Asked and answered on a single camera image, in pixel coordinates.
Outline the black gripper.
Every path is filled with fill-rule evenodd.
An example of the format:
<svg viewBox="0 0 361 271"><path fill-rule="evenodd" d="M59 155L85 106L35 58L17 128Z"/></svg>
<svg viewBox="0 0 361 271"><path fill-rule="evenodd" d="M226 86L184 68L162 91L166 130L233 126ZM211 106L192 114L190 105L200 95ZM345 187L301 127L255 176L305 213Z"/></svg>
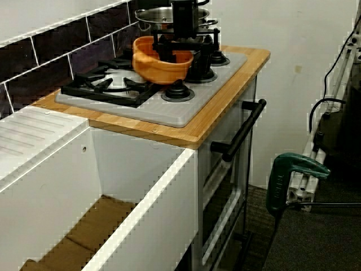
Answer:
<svg viewBox="0 0 361 271"><path fill-rule="evenodd" d="M193 50L192 70L209 72L212 52L219 50L218 29L200 28L199 7L208 1L171 1L173 28L153 31L153 49L162 62L176 62L173 50Z"/></svg>

